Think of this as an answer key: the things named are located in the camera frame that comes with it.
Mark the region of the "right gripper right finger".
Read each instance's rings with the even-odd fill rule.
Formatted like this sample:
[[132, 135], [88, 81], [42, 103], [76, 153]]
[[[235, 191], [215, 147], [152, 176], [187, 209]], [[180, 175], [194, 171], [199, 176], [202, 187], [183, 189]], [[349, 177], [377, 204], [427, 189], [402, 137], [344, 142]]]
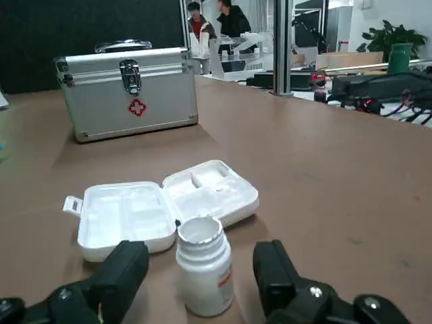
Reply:
[[256, 243], [252, 268], [267, 323], [409, 323], [390, 300], [360, 294], [341, 299], [329, 284], [298, 274], [280, 240]]

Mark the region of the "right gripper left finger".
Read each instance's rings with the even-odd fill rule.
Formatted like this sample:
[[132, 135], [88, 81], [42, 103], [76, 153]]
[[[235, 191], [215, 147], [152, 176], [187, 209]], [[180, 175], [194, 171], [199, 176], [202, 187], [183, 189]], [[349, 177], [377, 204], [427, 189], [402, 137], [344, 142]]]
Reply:
[[32, 306], [2, 298], [1, 322], [121, 323], [148, 269], [146, 244], [123, 240], [90, 277], [60, 286]]

